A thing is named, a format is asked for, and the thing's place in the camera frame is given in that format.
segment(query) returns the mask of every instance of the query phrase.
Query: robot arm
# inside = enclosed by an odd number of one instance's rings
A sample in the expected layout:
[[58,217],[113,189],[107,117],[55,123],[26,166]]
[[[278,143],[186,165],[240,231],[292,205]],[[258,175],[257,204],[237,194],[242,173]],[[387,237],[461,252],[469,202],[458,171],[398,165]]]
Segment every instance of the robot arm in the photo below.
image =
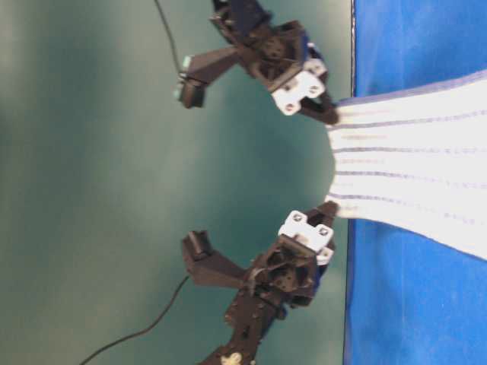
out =
[[285,319],[285,306],[310,304],[333,255],[336,208],[327,202],[306,213],[292,211],[277,240],[247,270],[216,252],[205,232],[189,233],[183,256],[191,278],[238,289],[224,316],[232,338],[201,365],[255,365],[260,342],[275,319]]
[[326,124],[338,121],[326,92],[328,69],[297,21],[277,27],[255,0],[213,0],[211,22],[231,47],[186,59],[177,99],[202,107],[205,89],[237,63],[260,81],[286,115],[301,113]]

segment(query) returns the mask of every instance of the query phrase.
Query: teal background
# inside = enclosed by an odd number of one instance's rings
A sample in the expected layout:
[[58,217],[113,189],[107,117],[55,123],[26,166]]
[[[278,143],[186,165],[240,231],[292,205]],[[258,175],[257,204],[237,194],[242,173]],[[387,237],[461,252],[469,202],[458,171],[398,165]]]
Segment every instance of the teal background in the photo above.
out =
[[[225,46],[210,1],[161,0],[183,55]],[[350,4],[262,0],[298,19],[349,96]],[[208,229],[247,266],[292,209],[322,202],[322,125],[285,117],[236,68],[204,109],[176,75],[152,1],[0,0],[0,363],[76,364],[145,327],[185,275],[180,239]],[[346,222],[309,309],[278,322],[261,364],[342,362]],[[234,292],[188,283],[149,335],[93,364],[197,363],[229,339]]]

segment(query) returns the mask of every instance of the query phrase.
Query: white cloth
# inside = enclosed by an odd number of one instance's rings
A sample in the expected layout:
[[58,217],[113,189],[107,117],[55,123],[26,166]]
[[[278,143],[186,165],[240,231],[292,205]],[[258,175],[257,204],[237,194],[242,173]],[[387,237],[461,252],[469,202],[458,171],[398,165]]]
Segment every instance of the white cloth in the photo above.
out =
[[487,71],[345,100],[329,126],[338,215],[487,259]]

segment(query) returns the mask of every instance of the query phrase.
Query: wire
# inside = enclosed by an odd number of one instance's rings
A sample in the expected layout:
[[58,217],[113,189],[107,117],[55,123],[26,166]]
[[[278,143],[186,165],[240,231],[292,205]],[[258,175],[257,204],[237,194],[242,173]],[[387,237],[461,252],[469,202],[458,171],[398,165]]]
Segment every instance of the wire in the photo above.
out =
[[170,51],[173,54],[174,67],[176,68],[177,74],[180,74],[181,73],[180,62],[179,59],[177,58],[177,48],[176,48],[176,43],[174,42],[173,34],[170,31],[170,27],[167,22],[166,16],[164,15],[164,11],[162,10],[161,3],[159,2],[159,0],[154,0],[154,2],[155,2],[155,6],[158,7],[162,24],[164,25],[164,28],[166,28],[167,38],[169,38]]
[[174,291],[174,294],[173,294],[173,297],[171,298],[170,302],[166,305],[166,307],[164,308],[164,310],[162,311],[162,313],[159,315],[159,317],[156,318],[155,321],[153,321],[153,323],[147,327],[146,329],[142,329],[141,331],[139,332],[136,332],[136,333],[132,333],[131,335],[127,335],[125,337],[122,337],[110,344],[107,344],[105,346],[103,346],[102,348],[96,350],[92,355],[90,355],[89,357],[87,357],[85,360],[83,360],[80,365],[85,365],[87,364],[89,361],[93,360],[94,357],[96,357],[97,355],[101,354],[102,352],[104,352],[105,350],[108,350],[109,348],[112,348],[113,346],[121,343],[121,342],[124,342],[124,341],[127,341],[129,340],[130,338],[134,338],[134,337],[138,337],[138,336],[142,336],[144,334],[146,334],[147,332],[151,331],[162,319],[162,317],[164,317],[164,315],[167,313],[167,311],[171,308],[171,306],[173,305],[176,297],[177,297],[177,294],[180,292],[181,288],[183,287],[184,283],[186,283],[186,281],[188,280],[189,276],[186,276],[183,281],[180,282],[180,284],[177,286],[176,290]]

